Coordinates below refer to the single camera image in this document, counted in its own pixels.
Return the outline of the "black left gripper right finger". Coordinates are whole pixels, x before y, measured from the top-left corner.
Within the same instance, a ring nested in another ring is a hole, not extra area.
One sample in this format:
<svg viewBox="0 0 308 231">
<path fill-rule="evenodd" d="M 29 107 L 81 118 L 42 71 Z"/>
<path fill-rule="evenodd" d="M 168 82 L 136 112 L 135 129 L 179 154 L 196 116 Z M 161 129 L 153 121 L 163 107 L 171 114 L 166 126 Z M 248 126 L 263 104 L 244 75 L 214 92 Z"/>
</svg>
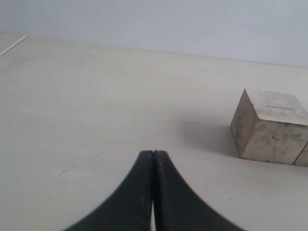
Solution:
<svg viewBox="0 0 308 231">
<path fill-rule="evenodd" d="M 166 151 L 154 151 L 154 219 L 157 231 L 241 231 L 186 183 Z"/>
</svg>

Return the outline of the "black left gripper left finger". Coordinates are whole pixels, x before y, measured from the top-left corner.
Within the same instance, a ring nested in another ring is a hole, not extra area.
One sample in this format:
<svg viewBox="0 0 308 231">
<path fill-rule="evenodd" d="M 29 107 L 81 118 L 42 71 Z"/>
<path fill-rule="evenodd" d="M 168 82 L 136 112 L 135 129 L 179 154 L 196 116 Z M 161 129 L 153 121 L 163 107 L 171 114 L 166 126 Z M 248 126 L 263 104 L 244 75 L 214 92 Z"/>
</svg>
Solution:
<svg viewBox="0 0 308 231">
<path fill-rule="evenodd" d="M 153 151 L 141 151 L 117 189 L 67 231 L 149 231 Z"/>
</svg>

